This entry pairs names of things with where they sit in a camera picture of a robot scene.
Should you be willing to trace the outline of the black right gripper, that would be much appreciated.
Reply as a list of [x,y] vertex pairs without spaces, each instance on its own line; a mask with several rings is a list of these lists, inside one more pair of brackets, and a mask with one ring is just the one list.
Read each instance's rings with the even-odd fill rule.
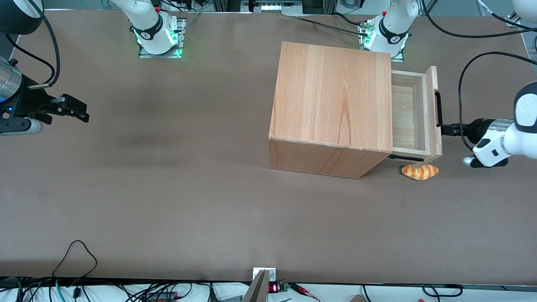
[[89,122],[86,103],[69,95],[61,95],[61,109],[55,97],[44,89],[29,90],[24,86],[1,84],[1,126],[42,126],[52,123],[52,115],[67,115]]

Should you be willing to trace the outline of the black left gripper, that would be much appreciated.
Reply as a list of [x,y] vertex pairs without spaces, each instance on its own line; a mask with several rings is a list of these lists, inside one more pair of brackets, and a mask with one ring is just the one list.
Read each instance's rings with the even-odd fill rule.
[[463,124],[462,130],[460,130],[459,123],[451,124],[437,124],[441,128],[441,135],[446,136],[464,136],[468,138],[470,143],[477,144],[483,136],[485,136],[488,129],[487,119],[475,119],[470,124]]

